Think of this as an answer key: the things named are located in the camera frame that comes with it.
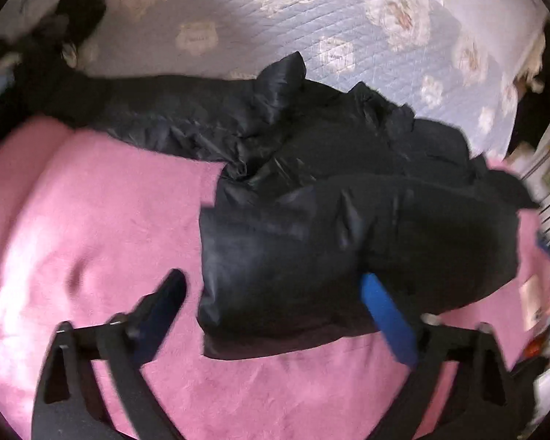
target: pink fleece blanket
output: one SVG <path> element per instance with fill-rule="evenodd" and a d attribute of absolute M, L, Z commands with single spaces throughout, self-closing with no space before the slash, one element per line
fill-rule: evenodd
<path fill-rule="evenodd" d="M 0 410 L 23 439 L 56 324 L 94 325 L 130 310 L 173 267 L 188 276 L 188 298 L 144 375 L 186 438 L 358 440 L 383 416 L 407 369 L 379 334 L 271 358 L 201 356 L 198 213 L 212 203 L 220 170 L 41 117 L 0 148 Z M 491 323 L 508 366 L 531 336 L 518 288 L 533 274 L 550 279 L 537 226 L 537 213 L 521 214 L 515 280 L 444 315 L 457 326 Z M 97 367 L 116 426 L 133 434 Z M 419 434 L 435 425 L 451 379 L 447 368 Z"/>

